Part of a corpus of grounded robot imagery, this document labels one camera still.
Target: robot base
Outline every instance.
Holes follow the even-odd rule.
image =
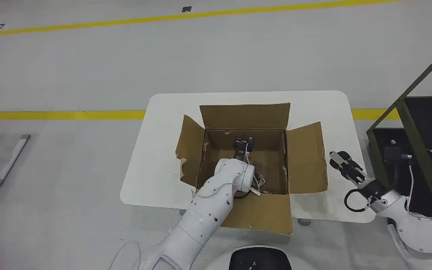
[[[308,262],[274,246],[241,246],[223,253],[206,270],[317,270]]]

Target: cardboard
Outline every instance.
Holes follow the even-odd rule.
[[[175,153],[182,182],[196,188],[213,176],[221,158],[232,158],[237,137],[254,140],[250,162],[266,182],[261,196],[236,199],[224,227],[292,233],[290,194],[327,189],[321,123],[287,131],[290,104],[202,105],[204,127],[184,116]]]

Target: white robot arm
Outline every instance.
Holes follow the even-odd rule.
[[[236,191],[249,192],[254,166],[221,159],[215,176],[195,194],[179,223],[147,259],[144,270],[189,270],[204,245],[233,207]]]
[[[370,207],[378,216],[392,219],[396,227],[390,225],[389,231],[407,265],[416,270],[432,269],[432,234],[430,233],[432,232],[432,219],[411,213],[405,206],[407,197],[393,189],[386,188],[375,178],[368,177],[347,152],[330,152],[330,158],[330,165],[339,170],[342,176],[357,187],[346,195],[346,207],[354,212],[362,212]],[[368,204],[365,208],[352,209],[348,206],[348,197],[353,192],[359,192],[367,199]],[[422,253],[418,256],[422,259],[417,260],[411,257],[407,248],[400,246],[401,242],[412,250]]]

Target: yellow stripe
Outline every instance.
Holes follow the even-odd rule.
[[[146,111],[3,111],[2,120],[142,120]]]
[[[378,119],[387,109],[352,109],[352,118],[354,120],[376,120]],[[385,120],[399,120],[398,111],[395,109],[387,115]]]
[[[385,109],[352,109],[354,120],[376,120]],[[0,120],[142,120],[146,111],[3,111]],[[386,120],[398,120],[393,110]]]
[[[64,24],[59,26],[43,26],[43,27],[24,28],[24,29],[0,30],[0,35],[21,34],[21,33],[29,33],[29,32],[47,32],[47,31],[100,27],[100,26],[116,26],[121,24],[143,24],[147,22],[188,20],[188,19],[195,19],[195,18],[240,15],[240,14],[255,14],[255,13],[277,12],[277,11],[292,11],[292,10],[301,10],[301,9],[325,9],[330,7],[370,5],[370,4],[389,3],[389,2],[398,2],[398,1],[399,0],[344,0],[344,1],[332,1],[332,2],[321,2],[321,3],[303,3],[303,4],[295,4],[295,5],[278,5],[274,7],[247,7],[241,9],[206,11],[206,12],[198,12],[198,13],[183,13],[178,15],[133,18],[133,19],[107,21],[107,22],[86,22],[81,24]]]

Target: gray floor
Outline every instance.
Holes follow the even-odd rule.
[[[356,123],[358,130],[363,125]],[[126,242],[146,248],[167,235],[180,219],[177,210],[119,199],[139,128],[140,121],[0,121],[0,134],[32,135],[0,188],[1,270],[108,269]],[[245,244],[282,247],[322,270],[406,270],[379,218],[295,222],[291,238],[219,229],[194,268]],[[134,249],[127,247],[113,269],[130,269]]]

